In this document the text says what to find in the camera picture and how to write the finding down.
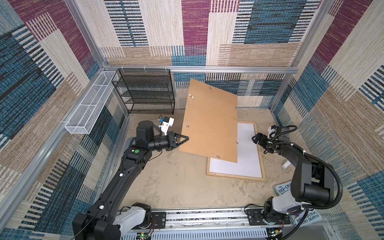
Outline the brown frame backing board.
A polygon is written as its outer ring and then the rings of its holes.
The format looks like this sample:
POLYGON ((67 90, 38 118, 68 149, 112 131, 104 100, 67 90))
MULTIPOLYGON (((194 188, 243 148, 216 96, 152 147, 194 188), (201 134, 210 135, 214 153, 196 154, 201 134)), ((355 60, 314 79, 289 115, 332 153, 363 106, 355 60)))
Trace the brown frame backing board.
POLYGON ((238 96, 191 79, 181 152, 236 163, 238 161, 238 96))

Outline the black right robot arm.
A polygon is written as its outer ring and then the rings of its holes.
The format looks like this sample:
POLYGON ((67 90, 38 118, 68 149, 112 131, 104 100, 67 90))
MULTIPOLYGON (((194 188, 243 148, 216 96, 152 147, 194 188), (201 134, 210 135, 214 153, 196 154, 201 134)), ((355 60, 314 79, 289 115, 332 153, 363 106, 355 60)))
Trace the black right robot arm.
POLYGON ((270 197, 261 212, 267 224, 274 224, 302 211, 324 210, 335 207, 343 196, 343 185, 334 167, 307 153, 293 143, 289 134, 296 125, 271 126, 268 135, 257 133, 252 141, 264 149, 265 154, 278 154, 295 167, 291 188, 277 197, 270 197))

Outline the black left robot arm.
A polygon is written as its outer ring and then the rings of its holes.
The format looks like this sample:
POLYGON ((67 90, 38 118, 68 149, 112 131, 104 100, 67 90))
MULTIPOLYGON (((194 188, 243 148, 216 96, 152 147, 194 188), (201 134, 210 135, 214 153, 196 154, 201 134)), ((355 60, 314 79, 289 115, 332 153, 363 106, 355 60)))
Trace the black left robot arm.
POLYGON ((122 214, 118 214, 118 209, 154 151, 172 151, 189 140, 169 131, 173 118, 159 118, 159 122, 159 126, 152 121, 139 122, 136 136, 128 139, 120 166, 104 192, 89 210, 75 216, 72 223, 75 240, 119 240, 134 228, 148 230, 144 238, 150 239, 159 226, 151 206, 135 203, 122 214))

